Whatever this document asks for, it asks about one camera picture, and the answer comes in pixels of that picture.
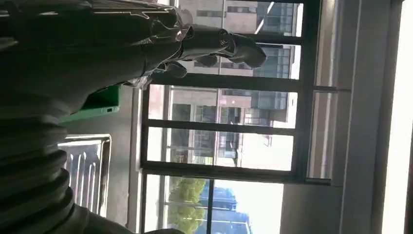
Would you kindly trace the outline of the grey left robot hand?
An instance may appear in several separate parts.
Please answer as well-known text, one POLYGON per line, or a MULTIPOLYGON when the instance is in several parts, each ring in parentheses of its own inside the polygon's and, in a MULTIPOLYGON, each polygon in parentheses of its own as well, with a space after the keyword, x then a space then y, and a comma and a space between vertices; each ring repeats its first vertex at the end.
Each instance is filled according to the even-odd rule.
POLYGON ((65 117, 89 94, 218 57, 252 68, 266 54, 251 38, 195 24, 188 10, 140 0, 3 0, 0 118, 65 117))

